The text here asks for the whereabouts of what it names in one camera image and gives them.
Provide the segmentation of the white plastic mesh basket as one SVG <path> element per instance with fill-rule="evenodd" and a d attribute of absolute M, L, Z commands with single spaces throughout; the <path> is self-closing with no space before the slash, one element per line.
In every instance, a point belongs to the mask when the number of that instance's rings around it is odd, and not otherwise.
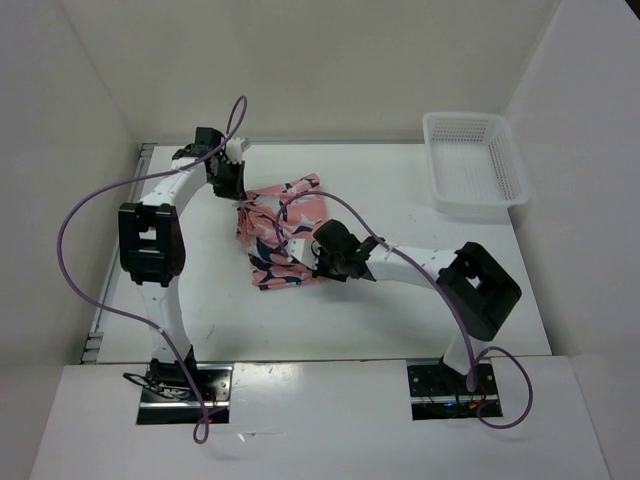
<path fill-rule="evenodd" d="M 493 214 L 529 202 L 524 164 L 505 117 L 430 112 L 423 116 L 422 128 L 438 211 Z"/>

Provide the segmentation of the aluminium table edge rail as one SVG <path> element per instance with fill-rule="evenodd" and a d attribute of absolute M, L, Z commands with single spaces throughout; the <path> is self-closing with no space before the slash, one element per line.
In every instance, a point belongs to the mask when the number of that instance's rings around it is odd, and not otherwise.
<path fill-rule="evenodd" d="M 155 147 L 156 143 L 144 143 L 141 146 L 137 167 L 135 170 L 135 176 L 144 176 L 148 173 Z M 129 187 L 126 201 L 131 202 L 137 200 L 140 197 L 140 192 L 143 189 L 144 185 L 139 185 L 138 183 L 132 184 Z M 119 269 L 119 243 L 116 242 L 111 255 L 109 268 L 107 269 L 107 273 L 98 298 L 98 301 L 101 304 L 106 304 L 110 299 L 110 291 L 112 290 L 112 283 L 114 282 L 113 278 L 118 274 Z M 80 364 L 95 365 L 98 363 L 98 356 L 104 338 L 103 327 L 106 322 L 106 318 L 107 312 L 103 308 L 97 307 L 95 309 L 93 321 L 83 347 Z"/>

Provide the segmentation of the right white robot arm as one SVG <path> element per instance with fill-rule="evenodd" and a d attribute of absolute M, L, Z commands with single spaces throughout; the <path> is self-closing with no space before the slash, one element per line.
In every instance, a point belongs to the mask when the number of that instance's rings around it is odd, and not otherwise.
<path fill-rule="evenodd" d="M 337 220 L 325 222 L 310 243 L 313 273 L 339 281 L 391 281 L 434 290 L 460 330 L 438 370 L 450 393 L 474 386 L 477 355 L 491 345 L 522 297 L 518 283 L 480 244 L 454 250 L 392 246 L 374 236 L 360 241 Z"/>

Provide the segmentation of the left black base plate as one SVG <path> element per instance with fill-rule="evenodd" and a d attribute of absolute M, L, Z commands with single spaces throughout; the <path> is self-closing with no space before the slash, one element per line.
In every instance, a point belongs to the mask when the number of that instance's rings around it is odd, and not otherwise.
<path fill-rule="evenodd" d="M 228 424 L 230 419 L 231 380 L 230 365 L 203 364 L 195 378 L 196 385 L 210 411 L 210 424 Z M 152 387 L 144 377 L 134 376 L 142 387 L 137 425 L 195 425 L 202 412 L 196 395 L 188 386 L 168 388 Z"/>

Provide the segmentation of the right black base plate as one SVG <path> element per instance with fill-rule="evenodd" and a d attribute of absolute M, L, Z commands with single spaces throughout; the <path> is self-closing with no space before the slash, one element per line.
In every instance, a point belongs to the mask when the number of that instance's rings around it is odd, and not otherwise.
<path fill-rule="evenodd" d="M 490 363 L 477 369 L 477 386 L 470 392 L 466 378 L 442 362 L 407 365 L 412 419 L 446 420 L 503 416 L 494 371 Z"/>

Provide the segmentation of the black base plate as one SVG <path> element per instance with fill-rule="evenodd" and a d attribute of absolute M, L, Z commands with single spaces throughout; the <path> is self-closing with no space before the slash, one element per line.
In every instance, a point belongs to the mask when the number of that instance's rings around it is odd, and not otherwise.
<path fill-rule="evenodd" d="M 230 365 L 203 364 L 195 378 L 196 385 L 210 411 L 210 424 L 228 424 L 230 419 L 231 380 Z M 195 425 L 202 412 L 196 395 L 188 386 L 168 388 L 152 387 L 144 377 L 134 376 L 142 387 L 137 425 Z"/>
<path fill-rule="evenodd" d="M 477 386 L 470 392 L 466 378 L 442 362 L 407 365 L 412 419 L 446 420 L 503 416 L 494 371 L 490 363 L 477 369 Z"/>

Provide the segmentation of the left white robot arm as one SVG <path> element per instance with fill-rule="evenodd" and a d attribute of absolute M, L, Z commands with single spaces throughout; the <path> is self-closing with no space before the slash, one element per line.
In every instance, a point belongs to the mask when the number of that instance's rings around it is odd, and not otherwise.
<path fill-rule="evenodd" d="M 139 201 L 119 208 L 121 268 L 138 287 L 145 318 L 161 336 L 153 343 L 146 375 L 125 377 L 160 397 L 185 400 L 200 385 L 179 300 L 179 276 L 186 265 L 180 215 L 207 184 L 219 198 L 244 200 L 244 152 L 249 146 L 246 138 L 199 127 L 194 141 L 172 156 L 169 174 Z"/>

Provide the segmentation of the pink shark print shorts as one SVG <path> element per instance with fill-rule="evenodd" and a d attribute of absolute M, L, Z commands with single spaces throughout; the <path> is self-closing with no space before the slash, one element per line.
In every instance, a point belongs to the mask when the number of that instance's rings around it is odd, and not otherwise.
<path fill-rule="evenodd" d="M 236 207 L 236 239 L 248 255 L 252 284 L 261 291 L 314 284 L 311 270 L 288 257 L 283 249 L 290 240 L 308 240 L 316 227 L 328 219 L 322 197 L 314 194 L 294 199 L 299 193 L 321 189 L 320 178 L 311 173 L 299 179 L 249 190 Z"/>

